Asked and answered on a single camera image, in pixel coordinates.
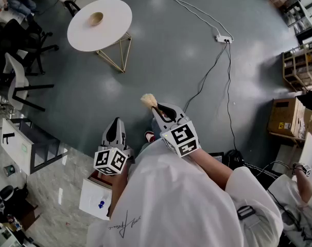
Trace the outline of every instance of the wooden bowl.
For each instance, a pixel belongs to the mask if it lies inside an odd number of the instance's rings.
[[[101,12],[95,12],[89,17],[89,24],[91,26],[97,26],[101,23],[103,19],[103,14]]]

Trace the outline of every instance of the sneaker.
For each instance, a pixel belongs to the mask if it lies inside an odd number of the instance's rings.
[[[147,139],[147,141],[148,141],[149,143],[155,141],[155,135],[154,135],[154,133],[151,132],[151,131],[145,132],[145,137],[146,137],[146,139]]]

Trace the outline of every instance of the box label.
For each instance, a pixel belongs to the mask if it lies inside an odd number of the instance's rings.
[[[289,122],[286,122],[284,124],[284,129],[290,129],[291,128],[291,124]]]

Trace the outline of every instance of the jeans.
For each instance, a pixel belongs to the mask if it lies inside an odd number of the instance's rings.
[[[36,4],[33,0],[8,0],[8,4],[10,8],[25,16],[30,15],[32,10],[36,10]]]

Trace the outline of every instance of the white tabletop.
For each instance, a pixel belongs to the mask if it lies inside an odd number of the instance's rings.
[[[88,19],[95,12],[103,13],[97,26],[90,26]],[[119,40],[132,22],[130,7],[121,0],[98,0],[83,7],[71,20],[68,40],[79,51],[96,51]]]

